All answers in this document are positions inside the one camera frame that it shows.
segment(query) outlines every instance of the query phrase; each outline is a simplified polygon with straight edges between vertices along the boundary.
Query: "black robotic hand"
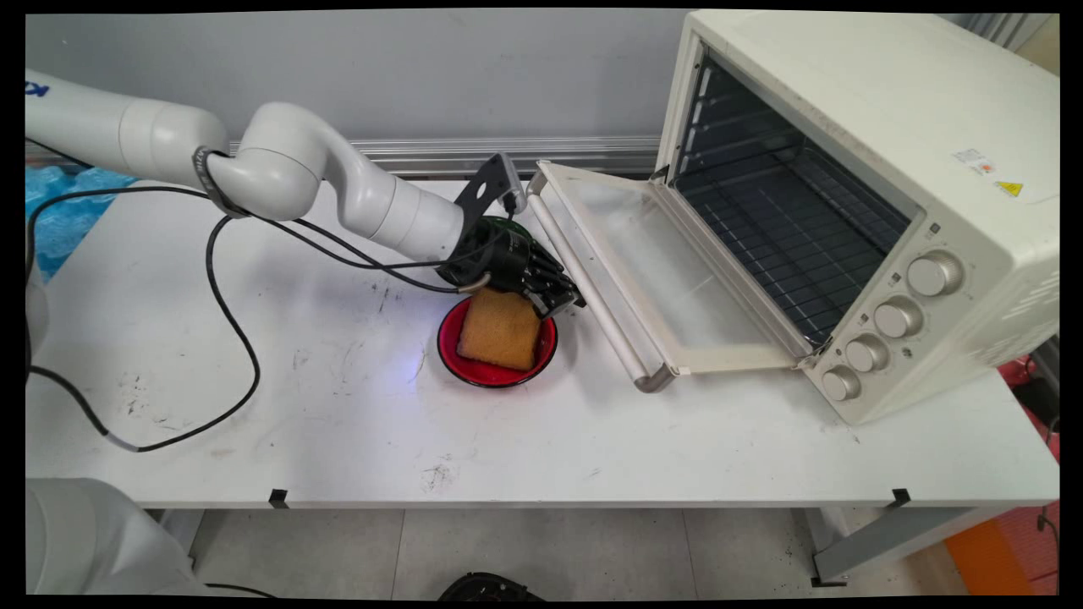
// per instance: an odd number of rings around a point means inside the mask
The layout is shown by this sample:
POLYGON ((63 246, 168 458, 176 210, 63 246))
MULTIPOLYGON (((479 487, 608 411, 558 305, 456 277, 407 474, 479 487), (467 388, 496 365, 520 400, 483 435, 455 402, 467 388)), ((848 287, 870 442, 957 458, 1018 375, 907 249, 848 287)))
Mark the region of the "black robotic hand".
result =
POLYGON ((458 258, 479 248, 473 256, 444 264, 436 273, 453 285, 468 285, 490 273, 488 286, 514 291, 531 299, 538 316, 551 318, 569 304, 585 307, 578 288, 564 267, 530 232, 510 220, 525 206, 525 195, 511 160, 498 153, 482 166, 455 204, 462 208, 462 235, 452 254, 458 258), (482 216, 499 199, 509 219, 482 216))

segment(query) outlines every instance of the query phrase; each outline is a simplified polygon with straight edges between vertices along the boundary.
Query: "bowl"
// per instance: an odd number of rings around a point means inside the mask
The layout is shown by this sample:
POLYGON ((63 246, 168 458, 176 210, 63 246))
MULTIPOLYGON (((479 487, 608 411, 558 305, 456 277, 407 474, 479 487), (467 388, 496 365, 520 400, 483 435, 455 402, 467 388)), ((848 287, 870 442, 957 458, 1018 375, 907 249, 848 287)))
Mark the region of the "bowl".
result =
POLYGON ((557 324, 553 323, 552 318, 542 322, 542 327, 538 328, 538 339, 534 344, 534 367, 529 371, 506 368, 459 355, 459 335, 462 334, 462 322, 467 319, 470 300, 467 298, 453 307, 444 315, 444 321, 440 323, 440 332, 436 334, 436 351, 448 372, 458 377, 459 380, 470 385, 498 389, 526 383, 549 365, 553 353, 557 352, 557 324))

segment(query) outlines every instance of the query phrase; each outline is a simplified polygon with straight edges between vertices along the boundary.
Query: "oven door handle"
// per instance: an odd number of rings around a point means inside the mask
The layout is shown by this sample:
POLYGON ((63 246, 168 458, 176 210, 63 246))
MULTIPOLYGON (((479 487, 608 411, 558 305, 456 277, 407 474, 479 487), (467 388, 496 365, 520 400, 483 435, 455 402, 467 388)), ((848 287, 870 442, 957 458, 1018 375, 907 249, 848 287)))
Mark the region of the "oven door handle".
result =
POLYGON ((587 274, 586 269, 583 268, 579 258, 575 255, 571 244, 567 243, 564 232, 560 230, 557 220, 552 217, 549 208, 546 207, 545 202, 542 200, 542 196, 538 193, 544 187, 545 182, 546 179, 539 171, 527 186, 529 194, 526 195, 526 200, 531 209, 534 210, 534 216, 538 219, 546 235, 549 236, 553 249, 557 250, 561 262, 564 263, 564 270, 567 271, 572 276, 572 281, 579 288, 579 293, 586 299, 587 304, 595 314, 595 319, 598 320, 598 324, 602 328, 602 334, 605 335, 605 339, 613 346, 613 350, 621 360, 625 372, 628 373, 628 376, 635 383, 636 388, 644 393, 661 391, 676 375, 665 363, 654 374, 647 372, 647 366, 643 365, 642 360, 636 354, 631 341, 628 340, 624 331, 621 329, 616 318, 613 316, 613 312, 610 311, 610 308, 605 304, 605 300, 595 286, 595 282, 587 274))

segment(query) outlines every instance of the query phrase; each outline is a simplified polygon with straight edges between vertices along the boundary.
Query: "toaster oven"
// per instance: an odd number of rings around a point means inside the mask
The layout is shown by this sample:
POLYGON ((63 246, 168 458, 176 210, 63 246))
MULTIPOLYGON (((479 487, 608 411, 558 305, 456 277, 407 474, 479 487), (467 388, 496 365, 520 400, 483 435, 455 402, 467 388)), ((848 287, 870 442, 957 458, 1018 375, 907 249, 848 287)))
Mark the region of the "toaster oven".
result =
POLYGON ((640 390, 790 367, 856 425, 1059 329, 1059 78, 944 20, 710 10, 653 176, 527 199, 640 390))

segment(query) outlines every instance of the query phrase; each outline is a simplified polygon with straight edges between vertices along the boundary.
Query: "floor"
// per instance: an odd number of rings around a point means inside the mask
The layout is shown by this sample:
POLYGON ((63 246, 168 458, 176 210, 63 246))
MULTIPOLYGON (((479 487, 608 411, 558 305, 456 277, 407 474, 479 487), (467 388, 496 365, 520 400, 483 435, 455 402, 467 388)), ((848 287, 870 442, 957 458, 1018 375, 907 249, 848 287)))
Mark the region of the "floor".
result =
POLYGON ((192 556, 284 597, 434 600, 468 571, 546 600, 967 594, 942 544, 813 588, 791 509, 208 510, 192 556))

